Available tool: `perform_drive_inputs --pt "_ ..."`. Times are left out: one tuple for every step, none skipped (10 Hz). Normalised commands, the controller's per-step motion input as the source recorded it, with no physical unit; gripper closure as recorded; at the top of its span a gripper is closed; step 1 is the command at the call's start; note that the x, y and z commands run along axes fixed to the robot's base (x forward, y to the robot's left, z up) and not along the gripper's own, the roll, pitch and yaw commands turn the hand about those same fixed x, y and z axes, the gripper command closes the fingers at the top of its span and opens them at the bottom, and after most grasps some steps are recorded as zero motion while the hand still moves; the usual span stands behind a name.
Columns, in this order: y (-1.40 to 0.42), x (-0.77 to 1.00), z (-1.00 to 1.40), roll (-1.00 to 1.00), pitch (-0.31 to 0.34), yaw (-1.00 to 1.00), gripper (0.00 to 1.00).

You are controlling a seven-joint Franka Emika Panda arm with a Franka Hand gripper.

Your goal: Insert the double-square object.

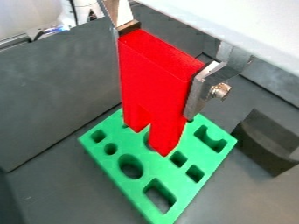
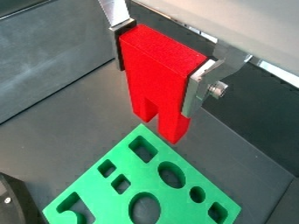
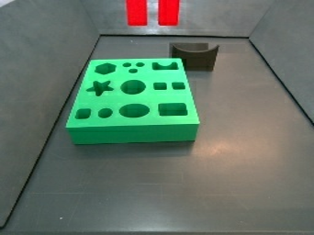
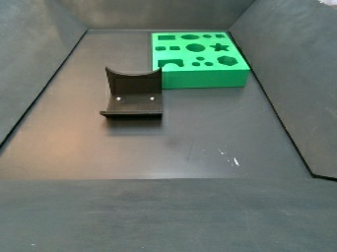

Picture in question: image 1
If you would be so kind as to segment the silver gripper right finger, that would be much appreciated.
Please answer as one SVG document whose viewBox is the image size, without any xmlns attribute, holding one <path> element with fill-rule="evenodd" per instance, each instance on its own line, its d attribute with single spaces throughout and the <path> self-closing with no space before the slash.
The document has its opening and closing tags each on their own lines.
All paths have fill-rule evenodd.
<svg viewBox="0 0 299 224">
<path fill-rule="evenodd" d="M 195 74 L 186 100 L 183 115 L 191 120 L 203 110 L 210 99 L 226 100 L 231 86 L 229 79 L 242 74 L 255 57 L 241 48 L 222 41 L 217 59 Z"/>
</svg>

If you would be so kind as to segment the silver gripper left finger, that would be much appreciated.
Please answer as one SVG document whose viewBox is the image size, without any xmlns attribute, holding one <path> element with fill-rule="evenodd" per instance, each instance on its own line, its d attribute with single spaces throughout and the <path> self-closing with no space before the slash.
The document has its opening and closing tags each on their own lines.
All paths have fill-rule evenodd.
<svg viewBox="0 0 299 224">
<path fill-rule="evenodd" d="M 131 0 L 98 0 L 99 7 L 111 21 L 111 32 L 115 42 L 118 39 L 142 27 L 135 19 L 130 5 Z"/>
</svg>

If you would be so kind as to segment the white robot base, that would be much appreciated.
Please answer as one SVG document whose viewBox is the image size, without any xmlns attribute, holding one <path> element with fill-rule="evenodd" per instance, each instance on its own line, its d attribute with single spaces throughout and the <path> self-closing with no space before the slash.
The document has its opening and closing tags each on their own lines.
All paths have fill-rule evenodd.
<svg viewBox="0 0 299 224">
<path fill-rule="evenodd" d="M 98 0 L 59 0 L 62 13 L 59 21 L 75 27 L 105 17 Z"/>
</svg>

